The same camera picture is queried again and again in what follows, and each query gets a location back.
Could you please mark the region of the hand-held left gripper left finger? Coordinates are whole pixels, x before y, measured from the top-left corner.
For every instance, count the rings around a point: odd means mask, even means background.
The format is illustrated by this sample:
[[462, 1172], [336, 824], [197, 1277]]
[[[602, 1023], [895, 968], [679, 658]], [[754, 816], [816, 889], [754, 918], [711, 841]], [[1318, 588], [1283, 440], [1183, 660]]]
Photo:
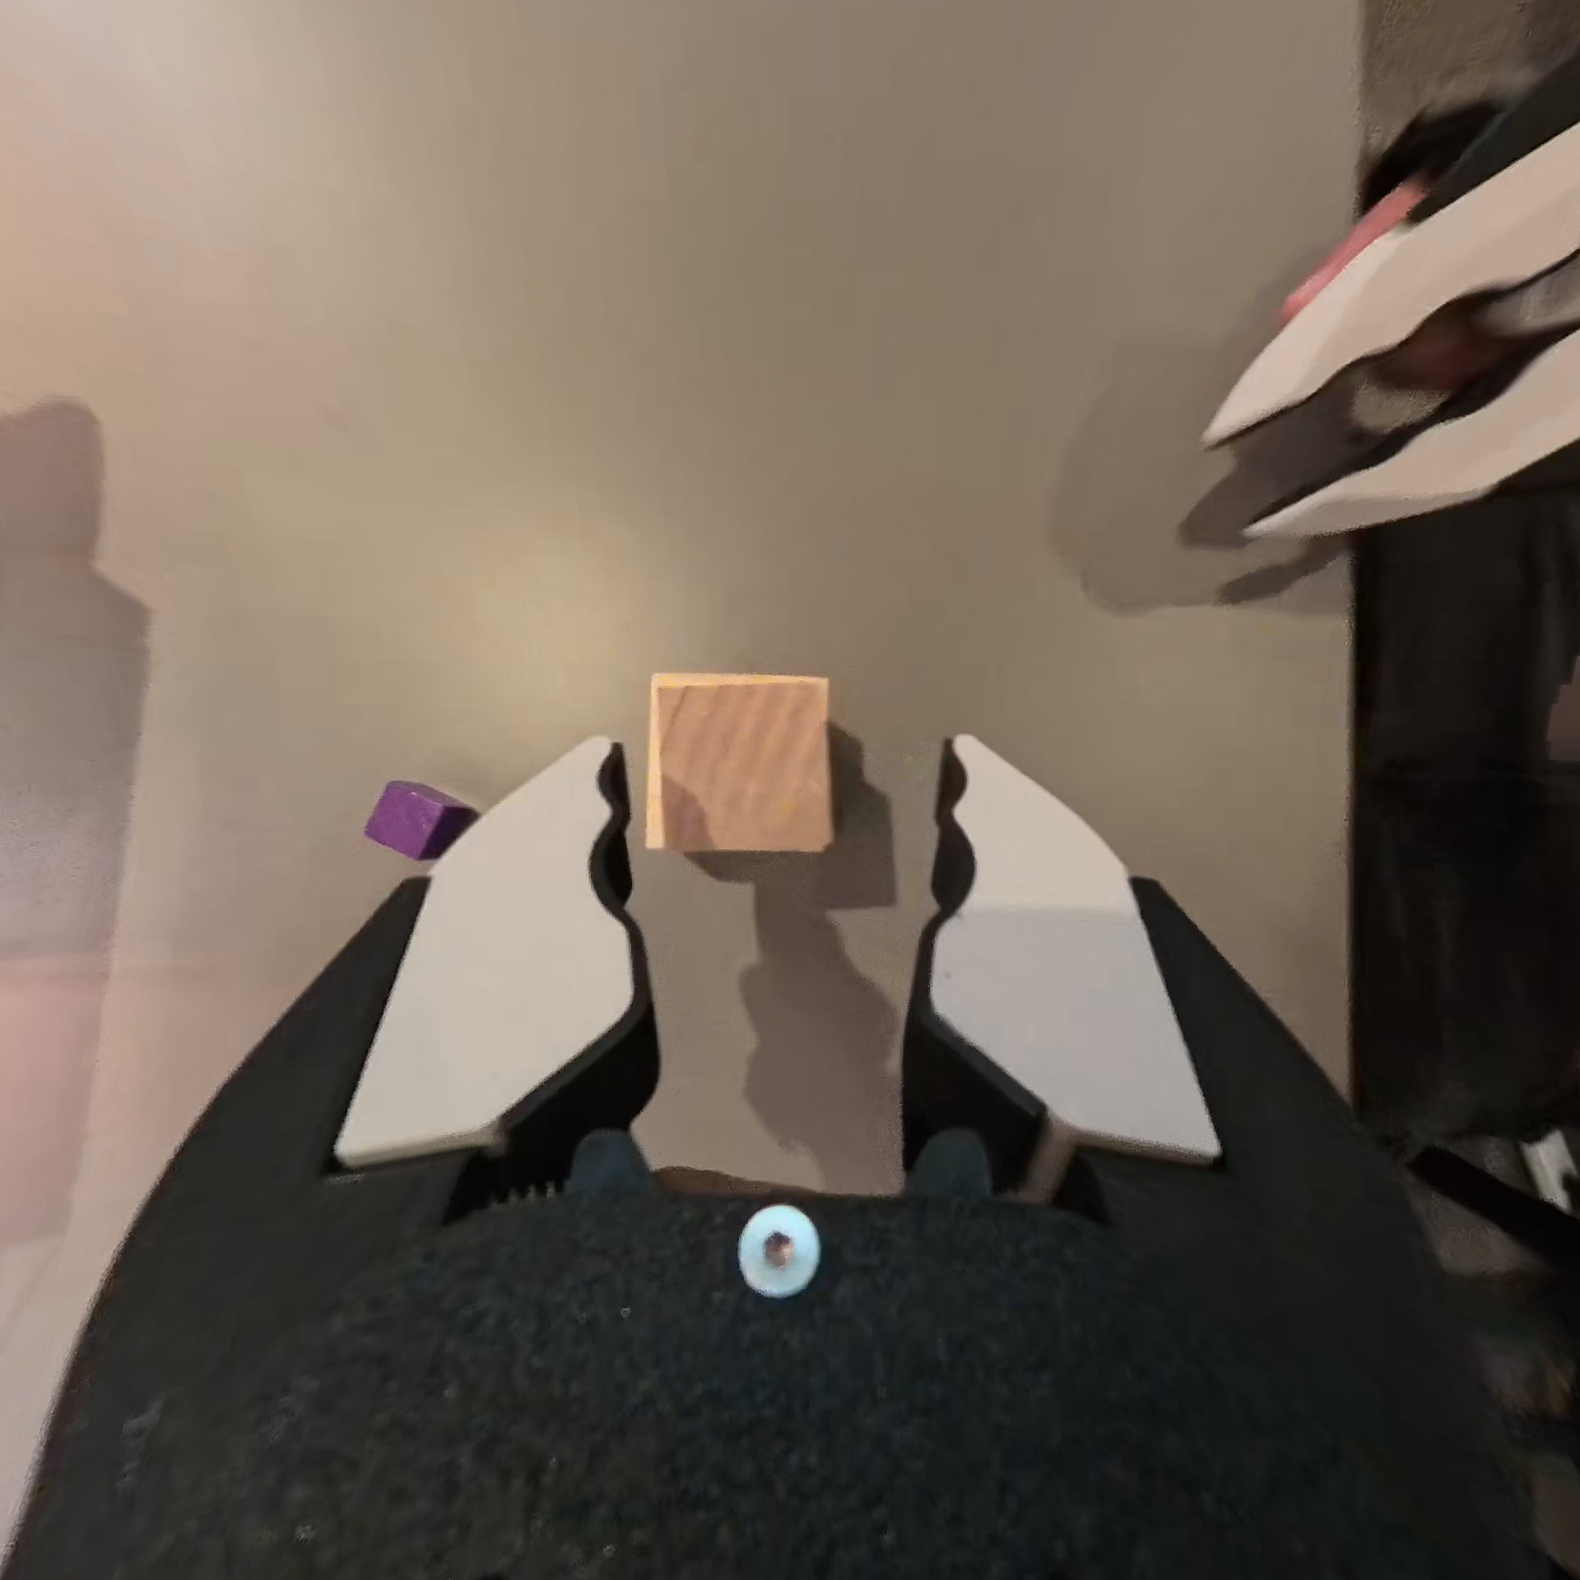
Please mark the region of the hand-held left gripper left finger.
[[350, 1098], [346, 1170], [496, 1153], [564, 1172], [658, 1087], [645, 948], [626, 912], [624, 754], [588, 737], [485, 810], [427, 874]]

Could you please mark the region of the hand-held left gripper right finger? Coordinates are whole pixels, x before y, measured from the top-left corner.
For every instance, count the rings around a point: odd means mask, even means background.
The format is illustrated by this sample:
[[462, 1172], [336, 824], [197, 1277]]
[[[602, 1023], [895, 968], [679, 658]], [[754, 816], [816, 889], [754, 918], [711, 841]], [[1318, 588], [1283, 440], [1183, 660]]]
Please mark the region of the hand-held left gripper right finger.
[[1209, 1170], [1220, 1140], [1132, 874], [1051, 790], [944, 741], [935, 912], [901, 1029], [901, 1164], [974, 1136], [997, 1194], [1051, 1196], [1077, 1151]]

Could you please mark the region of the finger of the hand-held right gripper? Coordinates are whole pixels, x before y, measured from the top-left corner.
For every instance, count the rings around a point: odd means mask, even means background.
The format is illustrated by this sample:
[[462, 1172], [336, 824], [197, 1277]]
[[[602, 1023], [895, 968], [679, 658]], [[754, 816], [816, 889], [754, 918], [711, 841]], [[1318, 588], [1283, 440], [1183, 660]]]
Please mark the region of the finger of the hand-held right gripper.
[[1403, 447], [1243, 526], [1249, 540], [1313, 540], [1457, 508], [1578, 442], [1578, 370], [1523, 368], [1489, 404], [1424, 427]]
[[1520, 288], [1578, 246], [1578, 69], [1555, 67], [1294, 312], [1202, 432], [1232, 442], [1393, 350], [1452, 303]]

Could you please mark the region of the small purple wooden cube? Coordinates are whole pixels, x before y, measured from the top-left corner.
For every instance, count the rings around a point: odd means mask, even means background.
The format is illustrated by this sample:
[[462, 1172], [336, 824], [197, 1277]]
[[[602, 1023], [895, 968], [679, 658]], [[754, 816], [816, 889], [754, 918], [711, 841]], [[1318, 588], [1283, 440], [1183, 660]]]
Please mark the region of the small purple wooden cube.
[[363, 825], [363, 837], [417, 863], [440, 859], [476, 824], [479, 809], [417, 780], [387, 780]]

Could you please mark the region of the large plain wooden cube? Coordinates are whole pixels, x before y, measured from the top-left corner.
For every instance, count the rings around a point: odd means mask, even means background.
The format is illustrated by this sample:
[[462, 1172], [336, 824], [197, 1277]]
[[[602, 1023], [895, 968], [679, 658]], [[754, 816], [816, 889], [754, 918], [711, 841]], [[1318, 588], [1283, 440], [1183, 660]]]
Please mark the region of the large plain wooden cube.
[[820, 854], [835, 837], [827, 677], [656, 673], [645, 848]]

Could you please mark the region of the person's right hand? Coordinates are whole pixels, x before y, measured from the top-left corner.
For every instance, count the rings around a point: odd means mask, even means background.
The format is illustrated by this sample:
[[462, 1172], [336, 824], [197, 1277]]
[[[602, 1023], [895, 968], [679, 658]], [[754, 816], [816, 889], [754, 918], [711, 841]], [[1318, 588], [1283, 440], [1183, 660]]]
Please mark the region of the person's right hand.
[[1410, 177], [1367, 207], [1333, 250], [1286, 295], [1279, 310], [1279, 321], [1290, 323], [1301, 310], [1311, 306], [1350, 267], [1354, 257], [1403, 224], [1425, 193], [1427, 182], [1422, 177]]

